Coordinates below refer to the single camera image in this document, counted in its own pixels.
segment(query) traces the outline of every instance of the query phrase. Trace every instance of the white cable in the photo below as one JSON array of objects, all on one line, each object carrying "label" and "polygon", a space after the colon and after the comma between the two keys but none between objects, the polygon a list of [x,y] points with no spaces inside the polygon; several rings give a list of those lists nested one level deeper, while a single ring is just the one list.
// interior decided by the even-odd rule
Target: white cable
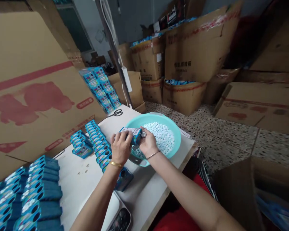
[{"label": "white cable", "polygon": [[[110,24],[112,25],[112,27],[110,27],[109,24],[108,24],[107,18],[106,18],[105,13],[104,13],[104,9],[103,9],[103,4],[102,4],[102,2],[105,3],[105,10],[106,10],[106,13],[107,13],[107,15],[108,15],[108,17],[109,17]],[[110,9],[109,9],[109,5],[108,5],[108,2],[107,2],[107,0],[106,0],[106,1],[100,0],[100,4],[101,4],[101,9],[102,9],[103,17],[104,17],[104,19],[105,19],[105,21],[106,21],[106,24],[107,24],[107,26],[108,26],[108,28],[109,28],[109,31],[110,31],[110,33],[111,33],[112,40],[113,40],[113,42],[114,42],[115,48],[117,49],[117,47],[118,47],[118,38],[117,38],[117,34],[116,34],[115,27],[114,27],[114,25],[113,25],[111,12],[108,12],[108,10],[110,10]],[[117,50],[117,54],[119,55],[120,64],[123,65],[123,62],[122,62],[122,59],[121,59],[121,55],[120,55],[120,53],[118,52],[118,50]],[[125,96],[125,93],[124,93],[124,88],[123,88],[123,83],[122,83],[122,91],[123,91],[123,95],[124,95],[124,98],[125,98],[125,101],[126,101],[126,105],[127,105],[128,107],[131,107],[130,104],[128,103],[127,99],[126,99],[126,96]]]}]

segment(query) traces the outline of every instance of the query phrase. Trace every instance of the window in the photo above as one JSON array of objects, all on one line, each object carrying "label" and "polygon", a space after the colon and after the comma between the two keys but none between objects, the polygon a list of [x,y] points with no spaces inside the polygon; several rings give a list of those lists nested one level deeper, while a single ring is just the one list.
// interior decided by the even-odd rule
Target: window
[{"label": "window", "polygon": [[89,36],[82,21],[76,11],[72,0],[53,0],[59,15],[70,32],[76,46],[80,52],[94,51],[90,43]]}]

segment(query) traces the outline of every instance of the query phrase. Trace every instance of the red printed logo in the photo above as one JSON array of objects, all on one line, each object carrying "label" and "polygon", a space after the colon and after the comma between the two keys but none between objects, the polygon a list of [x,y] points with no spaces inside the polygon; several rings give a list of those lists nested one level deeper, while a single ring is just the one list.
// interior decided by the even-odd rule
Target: red printed logo
[{"label": "red printed logo", "polygon": [[267,112],[267,107],[255,106],[255,107],[251,107],[250,110],[258,111],[260,113],[264,113],[264,112]]},{"label": "red printed logo", "polygon": [[85,99],[84,101],[77,104],[78,109],[83,109],[84,107],[88,106],[90,103],[93,103],[94,99],[92,97],[89,97]]},{"label": "red printed logo", "polygon": [[22,142],[13,142],[13,143],[2,143],[0,144],[0,152],[4,153],[10,153],[11,151],[14,151],[19,146],[22,146],[27,141]]},{"label": "red printed logo", "polygon": [[52,149],[54,149],[56,146],[58,146],[59,144],[61,144],[63,142],[63,139],[58,139],[55,142],[53,142],[51,145],[47,146],[45,148],[45,151],[50,151]]},{"label": "red printed logo", "polygon": [[20,91],[27,105],[23,105],[12,94],[0,96],[0,121],[8,124],[13,121],[16,126],[30,124],[39,116],[36,112],[48,111],[52,108],[61,113],[72,109],[75,104],[63,95],[53,82],[34,83]]},{"label": "red printed logo", "polygon": [[233,112],[233,113],[229,113],[228,116],[237,118],[238,120],[245,120],[247,115],[244,113],[237,113],[237,112]]}]

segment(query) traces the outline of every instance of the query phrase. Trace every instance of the red fabric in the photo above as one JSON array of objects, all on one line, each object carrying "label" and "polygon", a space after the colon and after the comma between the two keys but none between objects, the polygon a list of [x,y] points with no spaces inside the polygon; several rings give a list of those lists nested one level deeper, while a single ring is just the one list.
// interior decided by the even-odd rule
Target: red fabric
[{"label": "red fabric", "polygon": [[[202,187],[207,193],[208,188],[197,174],[194,178],[194,182]],[[173,213],[167,213],[154,228],[154,231],[183,231],[183,230],[194,230],[201,231],[198,225],[190,217],[190,215],[181,206],[177,211]]]}]

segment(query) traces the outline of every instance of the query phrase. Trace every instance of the scissors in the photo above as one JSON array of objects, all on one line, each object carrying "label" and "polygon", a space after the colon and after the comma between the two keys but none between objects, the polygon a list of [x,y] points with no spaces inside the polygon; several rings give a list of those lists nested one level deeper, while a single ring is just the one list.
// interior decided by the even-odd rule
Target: scissors
[{"label": "scissors", "polygon": [[115,110],[115,112],[112,115],[109,115],[106,118],[111,117],[111,116],[121,116],[122,114],[123,114],[122,109],[118,109],[118,110]]}]

